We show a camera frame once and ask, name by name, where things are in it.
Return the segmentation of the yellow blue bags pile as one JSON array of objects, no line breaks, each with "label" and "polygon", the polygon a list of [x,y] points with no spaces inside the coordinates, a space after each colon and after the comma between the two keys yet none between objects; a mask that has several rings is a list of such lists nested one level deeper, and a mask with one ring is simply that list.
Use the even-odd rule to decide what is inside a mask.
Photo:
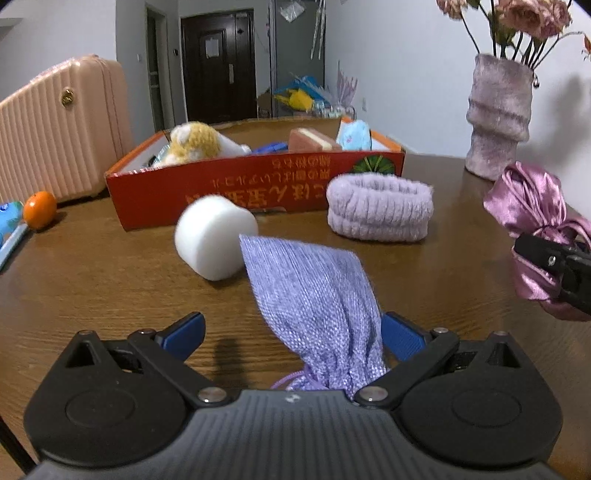
[{"label": "yellow blue bags pile", "polygon": [[311,113],[332,106],[332,95],[314,76],[294,76],[294,79],[273,92],[273,99],[293,111]]}]

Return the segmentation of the grey refrigerator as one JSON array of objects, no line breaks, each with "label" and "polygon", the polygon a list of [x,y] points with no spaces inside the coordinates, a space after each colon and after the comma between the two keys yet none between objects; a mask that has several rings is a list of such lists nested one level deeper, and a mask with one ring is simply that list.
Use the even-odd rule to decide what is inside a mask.
[{"label": "grey refrigerator", "polygon": [[289,107],[276,100],[276,92],[297,77],[310,76],[325,86],[325,60],[311,58],[318,1],[270,1],[270,92],[273,117],[291,116]]}]

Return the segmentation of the pink ribbed suitcase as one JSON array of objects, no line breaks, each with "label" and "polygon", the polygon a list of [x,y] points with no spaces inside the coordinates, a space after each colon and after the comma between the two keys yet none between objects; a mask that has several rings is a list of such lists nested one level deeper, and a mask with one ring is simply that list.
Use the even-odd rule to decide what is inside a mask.
[{"label": "pink ribbed suitcase", "polygon": [[68,59],[1,102],[1,200],[39,191],[59,202],[95,196],[133,148],[122,65]]}]

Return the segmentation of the blue small packet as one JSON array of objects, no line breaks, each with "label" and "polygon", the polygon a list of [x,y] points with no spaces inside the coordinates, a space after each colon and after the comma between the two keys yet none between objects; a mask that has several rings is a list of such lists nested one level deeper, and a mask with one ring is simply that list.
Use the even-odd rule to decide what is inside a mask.
[{"label": "blue small packet", "polygon": [[270,144],[263,145],[256,149],[252,149],[252,155],[270,155],[287,152],[287,150],[287,142],[273,142]]}]

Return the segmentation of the yellow white plush toy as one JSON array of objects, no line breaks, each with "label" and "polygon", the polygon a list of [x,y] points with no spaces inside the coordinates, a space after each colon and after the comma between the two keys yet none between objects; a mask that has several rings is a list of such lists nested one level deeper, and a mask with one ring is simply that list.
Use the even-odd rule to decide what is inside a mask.
[{"label": "yellow white plush toy", "polygon": [[170,132],[170,141],[155,157],[152,168],[164,168],[217,158],[249,155],[248,145],[238,144],[213,127],[201,122],[177,125]]}]

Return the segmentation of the red cardboard box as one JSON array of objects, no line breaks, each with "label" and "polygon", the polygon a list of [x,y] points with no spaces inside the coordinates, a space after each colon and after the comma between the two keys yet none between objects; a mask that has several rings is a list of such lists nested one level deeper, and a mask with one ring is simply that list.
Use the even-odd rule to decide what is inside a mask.
[{"label": "red cardboard box", "polygon": [[149,168],[147,161],[168,142],[167,133],[160,132],[111,167],[106,185],[127,231],[173,225],[189,204],[207,195],[256,212],[325,210],[325,188],[335,176],[402,175],[404,149],[378,132],[370,135],[368,151],[270,152]]}]

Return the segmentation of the blue wet wipes pack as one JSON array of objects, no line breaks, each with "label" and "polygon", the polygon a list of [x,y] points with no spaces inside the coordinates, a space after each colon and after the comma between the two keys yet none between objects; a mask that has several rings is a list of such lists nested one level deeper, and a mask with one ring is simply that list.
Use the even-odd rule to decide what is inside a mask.
[{"label": "blue wet wipes pack", "polygon": [[0,270],[10,260],[25,234],[28,226],[23,219],[24,204],[20,201],[11,201],[0,206]]}]

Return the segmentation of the lilac fluffy headband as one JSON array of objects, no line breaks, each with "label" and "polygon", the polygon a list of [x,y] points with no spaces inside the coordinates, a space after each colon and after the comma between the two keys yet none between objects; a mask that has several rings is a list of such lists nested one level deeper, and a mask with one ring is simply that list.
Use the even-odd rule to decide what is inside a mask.
[{"label": "lilac fluffy headband", "polygon": [[432,186],[377,173],[342,174],[329,182],[328,224],[346,238],[420,242],[434,214]]}]

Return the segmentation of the dried pink roses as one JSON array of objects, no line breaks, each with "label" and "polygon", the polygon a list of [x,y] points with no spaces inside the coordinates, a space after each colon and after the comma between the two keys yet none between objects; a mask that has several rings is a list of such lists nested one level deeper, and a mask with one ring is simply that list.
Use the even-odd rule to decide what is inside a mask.
[{"label": "dried pink roses", "polygon": [[486,19],[492,42],[492,55],[516,61],[536,70],[562,40],[583,39],[582,58],[590,60],[590,36],[571,28],[571,1],[514,0],[466,1],[438,0],[441,13],[460,22],[472,44],[478,43],[468,22],[467,12],[477,11]]}]

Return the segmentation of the purple textured vase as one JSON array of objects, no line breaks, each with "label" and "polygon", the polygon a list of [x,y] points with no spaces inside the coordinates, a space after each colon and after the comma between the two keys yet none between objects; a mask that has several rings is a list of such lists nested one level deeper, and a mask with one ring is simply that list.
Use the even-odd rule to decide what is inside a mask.
[{"label": "purple textured vase", "polygon": [[490,54],[475,58],[467,121],[472,126],[465,168],[496,181],[516,160],[517,147],[529,140],[534,72]]}]

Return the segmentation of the pink satin scrunchie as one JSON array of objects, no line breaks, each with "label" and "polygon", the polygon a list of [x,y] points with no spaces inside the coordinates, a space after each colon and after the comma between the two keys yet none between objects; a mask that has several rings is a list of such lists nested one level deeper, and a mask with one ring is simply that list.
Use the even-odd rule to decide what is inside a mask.
[{"label": "pink satin scrunchie", "polygon": [[[485,195],[483,205],[514,238],[514,244],[525,233],[567,245],[578,240],[590,248],[590,221],[568,213],[560,180],[541,167],[521,162],[509,165]],[[519,258],[514,245],[512,258],[519,297],[539,303],[560,320],[590,319],[590,314],[576,313],[572,307],[553,300],[557,282]]]}]

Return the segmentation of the dark entrance door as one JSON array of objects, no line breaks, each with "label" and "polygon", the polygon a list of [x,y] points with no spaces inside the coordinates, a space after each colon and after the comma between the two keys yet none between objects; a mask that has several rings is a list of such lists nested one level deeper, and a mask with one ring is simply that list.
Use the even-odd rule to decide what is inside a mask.
[{"label": "dark entrance door", "polygon": [[180,27],[187,119],[214,125],[255,118],[252,9],[183,17]]}]

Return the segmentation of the white foam cylinder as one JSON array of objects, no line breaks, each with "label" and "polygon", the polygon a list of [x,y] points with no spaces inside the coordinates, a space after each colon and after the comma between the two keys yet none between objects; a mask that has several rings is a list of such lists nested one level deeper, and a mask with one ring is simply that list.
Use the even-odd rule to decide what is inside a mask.
[{"label": "white foam cylinder", "polygon": [[195,200],[181,214],[174,232],[178,256],[208,281],[221,281],[243,267],[239,237],[256,236],[256,217],[218,195]]}]

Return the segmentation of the purple knit cloth pouch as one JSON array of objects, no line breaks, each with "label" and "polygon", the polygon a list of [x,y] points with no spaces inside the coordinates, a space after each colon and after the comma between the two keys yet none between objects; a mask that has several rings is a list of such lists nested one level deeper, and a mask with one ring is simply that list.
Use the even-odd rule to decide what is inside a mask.
[{"label": "purple knit cloth pouch", "polygon": [[263,236],[239,243],[263,319],[304,364],[274,387],[353,397],[387,373],[381,311],[354,252]]}]

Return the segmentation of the light blue plush toy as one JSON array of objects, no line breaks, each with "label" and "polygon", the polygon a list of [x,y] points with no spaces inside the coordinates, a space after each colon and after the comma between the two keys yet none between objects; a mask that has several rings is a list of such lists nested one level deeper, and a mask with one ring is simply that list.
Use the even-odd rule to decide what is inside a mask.
[{"label": "light blue plush toy", "polygon": [[341,121],[337,143],[342,151],[370,151],[372,149],[372,135],[370,127],[363,120],[351,122]]}]

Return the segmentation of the orange fruit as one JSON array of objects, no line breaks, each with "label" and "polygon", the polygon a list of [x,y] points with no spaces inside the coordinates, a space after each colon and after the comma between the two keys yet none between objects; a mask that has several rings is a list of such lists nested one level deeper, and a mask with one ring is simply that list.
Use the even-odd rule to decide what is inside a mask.
[{"label": "orange fruit", "polygon": [[57,214],[57,201],[48,191],[33,194],[23,206],[23,220],[27,226],[40,231],[48,227]]}]

